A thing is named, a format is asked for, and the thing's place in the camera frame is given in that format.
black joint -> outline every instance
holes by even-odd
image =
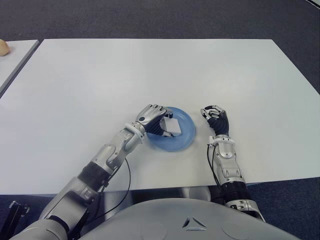
[[[221,185],[221,189],[223,192],[223,199],[226,203],[233,200],[252,199],[246,184],[242,181],[226,182]]]
[[[97,192],[102,185],[105,186],[108,184],[110,176],[111,175],[102,167],[94,162],[89,162],[89,164],[83,168],[78,178]]]
[[[55,215],[51,215],[48,219],[56,221],[57,223],[59,223],[64,228],[66,233],[69,232],[68,224],[66,224],[66,222],[63,221],[60,217],[55,216]]]
[[[210,128],[212,128],[215,132],[215,135],[229,135],[229,122],[227,117],[220,117],[222,113],[220,113],[219,118],[211,117],[207,120]]]

tabletop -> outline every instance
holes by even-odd
[[[12,77],[39,44],[38,40],[7,41],[10,52],[0,56],[0,97]]]
[[[0,193],[59,192],[147,104],[184,110],[196,136],[179,152],[146,139],[127,157],[132,190],[214,184],[212,104],[248,183],[320,176],[320,96],[272,40],[46,39],[0,99]],[[124,164],[107,190],[128,178]]]

small white object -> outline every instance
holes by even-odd
[[[175,137],[181,134],[179,122],[176,118],[169,118],[165,116],[163,120],[160,121],[160,126],[167,132],[172,133]]]

robot forearm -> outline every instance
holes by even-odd
[[[42,211],[38,221],[13,239],[67,239],[67,234],[78,231],[86,222],[90,205],[98,197],[98,190],[107,186],[135,147],[142,142],[144,127],[138,123],[126,124],[113,139],[102,146],[78,177],[71,181]]]
[[[201,109],[202,116],[215,131],[216,136],[209,137],[209,147],[213,147],[213,163],[217,173],[217,185],[220,185],[224,205],[237,209],[264,221],[255,201],[252,200],[236,162],[235,142],[229,137],[229,121],[226,112],[216,105]]]

robotic hand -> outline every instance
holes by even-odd
[[[211,105],[202,108],[200,111],[215,135],[229,135],[229,122],[225,110],[217,105]]]
[[[210,167],[217,185],[221,188],[224,205],[265,221],[257,203],[251,199],[246,181],[236,162],[235,142],[229,137],[226,111],[217,105],[211,105],[202,108],[200,112],[215,132],[215,137],[209,137],[208,151],[209,147],[213,147],[212,162],[216,168],[214,170],[214,164]]]
[[[149,104],[138,114],[135,121],[140,123],[147,133],[173,137],[170,132],[160,127],[160,120],[163,117],[172,118],[173,112],[167,107]]]
[[[104,144],[82,172],[72,178],[53,198],[38,221],[12,239],[72,239],[86,223],[89,216],[88,205],[98,197],[99,189],[108,185],[126,156],[143,142],[145,133],[172,136],[160,127],[164,116],[172,118],[173,113],[163,106],[146,106],[135,122],[126,123],[125,128],[116,133],[108,144]]]

